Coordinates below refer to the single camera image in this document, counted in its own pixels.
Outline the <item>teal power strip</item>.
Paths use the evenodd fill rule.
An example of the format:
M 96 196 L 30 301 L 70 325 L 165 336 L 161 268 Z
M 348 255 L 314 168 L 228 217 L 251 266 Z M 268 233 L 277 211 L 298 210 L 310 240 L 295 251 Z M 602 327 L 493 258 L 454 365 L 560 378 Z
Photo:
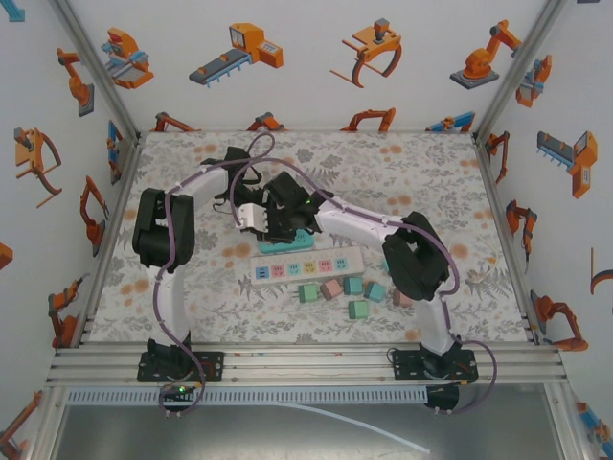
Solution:
M 278 254 L 278 253 L 286 253 L 292 251 L 302 251 L 308 250 L 313 247 L 315 244 L 314 241 L 292 241 L 292 242 L 277 242 L 277 243 L 266 243 L 259 242 L 259 250 L 264 255 L 269 254 Z

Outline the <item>white power strip coloured sockets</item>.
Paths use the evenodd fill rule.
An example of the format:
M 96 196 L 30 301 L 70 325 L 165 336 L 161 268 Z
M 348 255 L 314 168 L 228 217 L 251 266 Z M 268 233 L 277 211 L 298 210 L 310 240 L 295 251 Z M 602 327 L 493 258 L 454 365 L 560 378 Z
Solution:
M 365 265 L 359 246 L 263 255 L 250 260 L 254 286 L 299 284 L 361 275 Z

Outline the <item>floral tablecloth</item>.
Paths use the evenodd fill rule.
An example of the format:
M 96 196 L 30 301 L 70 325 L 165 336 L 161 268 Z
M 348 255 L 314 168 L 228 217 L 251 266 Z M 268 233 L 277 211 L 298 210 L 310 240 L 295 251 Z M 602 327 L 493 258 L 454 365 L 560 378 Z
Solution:
M 460 290 L 450 296 L 453 330 L 468 339 L 523 341 L 527 335 L 471 138 L 460 134 L 282 132 L 151 133 L 146 137 L 102 297 L 90 332 L 95 342 L 143 342 L 159 330 L 152 283 L 132 248 L 140 195 L 168 189 L 228 147 L 270 150 L 258 165 L 264 180 L 301 170 L 300 184 L 319 185 L 349 203 L 387 215 L 424 214 L 456 262 Z M 186 312 L 198 342 L 400 342 L 420 338 L 412 308 L 391 296 L 351 320 L 347 296 L 300 304 L 294 285 L 254 286 L 254 236 L 240 233 L 227 207 L 196 215 L 187 266 Z

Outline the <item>small board green light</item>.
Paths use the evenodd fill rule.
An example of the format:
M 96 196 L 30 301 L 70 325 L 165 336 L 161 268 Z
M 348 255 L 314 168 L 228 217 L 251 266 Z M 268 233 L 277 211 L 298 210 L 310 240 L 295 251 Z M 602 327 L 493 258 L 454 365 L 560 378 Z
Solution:
M 164 407 L 188 407 L 192 405 L 201 393 L 199 382 L 165 384 L 159 393 L 159 401 Z

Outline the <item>thin white tube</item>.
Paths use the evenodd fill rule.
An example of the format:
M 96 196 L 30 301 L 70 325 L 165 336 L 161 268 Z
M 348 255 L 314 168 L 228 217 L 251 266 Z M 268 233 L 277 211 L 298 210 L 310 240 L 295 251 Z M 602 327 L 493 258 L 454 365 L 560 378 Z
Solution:
M 408 439 L 405 439 L 403 437 L 400 437 L 394 433 L 391 433 L 387 430 L 384 430 L 378 426 L 375 425 L 371 425 L 362 421 L 358 421 L 356 419 L 347 417 L 347 416 L 343 416 L 340 414 L 337 414 L 335 412 L 331 412 L 328 411 L 326 409 L 321 409 L 321 408 L 317 408 L 317 407 L 312 407 L 312 406 L 307 406 L 307 405 L 302 405 L 302 404 L 295 404 L 295 403 L 277 403 L 278 407 L 283 407 L 283 408 L 287 408 L 287 409 L 293 409 L 293 410 L 299 410 L 299 411 L 303 411 L 303 412 L 309 412 L 312 414 L 317 414 L 323 417 L 328 417 L 331 419 L 334 419 L 336 421 L 339 422 L 343 422 L 352 426 L 357 426 L 360 428 L 363 428 L 365 430 L 371 431 L 373 433 L 376 433 L 380 436 L 383 436 L 389 440 L 395 441 L 397 443 L 402 444 L 403 446 L 410 448 L 410 449 L 414 449 L 417 450 L 420 453 L 423 453 L 425 455 L 429 455 L 431 453 L 431 450 L 429 448 L 426 448 L 424 446 L 421 446 L 415 442 L 412 442 Z

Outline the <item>black controller box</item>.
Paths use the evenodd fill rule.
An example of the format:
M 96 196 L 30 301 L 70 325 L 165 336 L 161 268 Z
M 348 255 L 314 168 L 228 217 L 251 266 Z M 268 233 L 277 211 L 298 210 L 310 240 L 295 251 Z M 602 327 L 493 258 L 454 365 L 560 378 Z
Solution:
M 453 411 L 460 399 L 459 386 L 454 383 L 426 386 L 427 402 L 425 407 L 435 412 Z

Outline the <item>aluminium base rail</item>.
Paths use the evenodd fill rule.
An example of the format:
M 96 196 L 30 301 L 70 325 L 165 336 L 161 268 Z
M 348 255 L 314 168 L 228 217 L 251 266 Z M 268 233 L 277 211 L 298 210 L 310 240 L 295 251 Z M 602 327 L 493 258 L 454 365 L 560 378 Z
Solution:
M 224 369 L 220 385 L 394 385 L 392 348 L 413 349 L 413 344 L 205 344 L 202 352 L 221 351 Z M 497 342 L 474 352 L 482 384 L 558 383 L 567 380 L 562 355 L 552 346 L 528 342 Z M 90 342 L 56 352 L 46 378 L 48 386 L 135 385 L 143 342 Z

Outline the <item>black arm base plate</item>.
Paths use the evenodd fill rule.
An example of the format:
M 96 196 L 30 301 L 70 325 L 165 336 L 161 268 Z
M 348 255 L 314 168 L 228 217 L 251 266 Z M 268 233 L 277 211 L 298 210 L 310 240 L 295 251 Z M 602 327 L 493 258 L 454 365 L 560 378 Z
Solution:
M 470 350 L 437 356 L 422 350 L 399 350 L 387 353 L 396 381 L 475 381 L 479 378 L 474 353 Z
M 225 355 L 222 352 L 195 352 L 195 357 L 207 382 L 220 382 L 224 369 Z M 186 355 L 173 361 L 169 357 L 158 357 L 142 353 L 136 380 L 139 382 L 198 382 L 201 381 L 196 364 Z

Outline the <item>aluminium side rail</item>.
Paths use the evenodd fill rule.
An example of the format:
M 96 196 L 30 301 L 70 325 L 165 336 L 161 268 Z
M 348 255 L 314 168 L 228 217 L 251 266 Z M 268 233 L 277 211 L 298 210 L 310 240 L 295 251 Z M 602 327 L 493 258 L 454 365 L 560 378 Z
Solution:
M 81 292 L 81 285 L 88 273 L 75 280 L 62 293 L 49 295 L 49 317 L 52 320 L 55 333 L 52 345 L 55 350 L 78 348 L 86 335 L 85 329 L 91 326 L 95 320 L 116 240 L 124 220 L 125 206 L 137 170 L 142 142 L 143 135 L 141 133 L 138 133 L 134 140 L 124 139 L 120 142 L 119 152 L 125 167 L 120 180 L 121 188 L 112 216 L 100 222 L 104 232 L 100 240 L 99 256 L 95 257 L 97 266 L 91 281 L 87 301 L 81 306 L 76 316 L 66 316 L 64 319 L 60 317 L 59 313 L 77 300 L 78 294 Z
M 499 136 L 490 134 L 484 141 L 479 141 L 477 135 L 474 135 L 474 144 L 498 237 L 511 276 L 517 307 L 524 321 L 526 335 L 534 345 L 543 345 L 542 331 L 540 330 L 538 318 L 532 304 L 526 275 L 523 272 L 525 264 L 516 257 L 513 234 L 506 217 L 506 207 L 503 205 L 497 191 L 497 185 L 507 174 L 509 139 L 510 134 L 507 131 L 504 131 Z M 501 157 L 501 168 L 498 176 L 494 177 L 491 172 L 490 161 L 496 155 Z

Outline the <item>aluminium frame post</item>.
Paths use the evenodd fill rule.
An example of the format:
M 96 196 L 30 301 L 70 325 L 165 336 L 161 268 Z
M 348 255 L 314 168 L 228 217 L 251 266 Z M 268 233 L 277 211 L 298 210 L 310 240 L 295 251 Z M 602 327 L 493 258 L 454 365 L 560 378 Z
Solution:
M 482 123 L 478 126 L 475 134 L 475 143 L 480 146 L 486 142 L 494 126 L 506 106 L 511 101 L 514 91 L 519 86 L 529 65 L 534 61 L 536 53 L 555 26 L 561 13 L 570 0 L 546 0 L 540 12 L 536 16 L 526 39 L 517 52 L 513 63 L 504 77 L 501 86 L 497 90 L 488 107 Z
M 134 145 L 137 145 L 140 140 L 140 130 L 134 124 L 132 117 L 115 89 L 112 79 L 106 73 L 94 44 L 83 27 L 70 0 L 47 0 L 47 2 L 53 9 L 62 29 L 67 33 L 75 46 L 76 52 L 87 67 L 95 85 L 102 93 L 111 113 L 115 116 L 116 122 L 123 129 L 123 134 Z

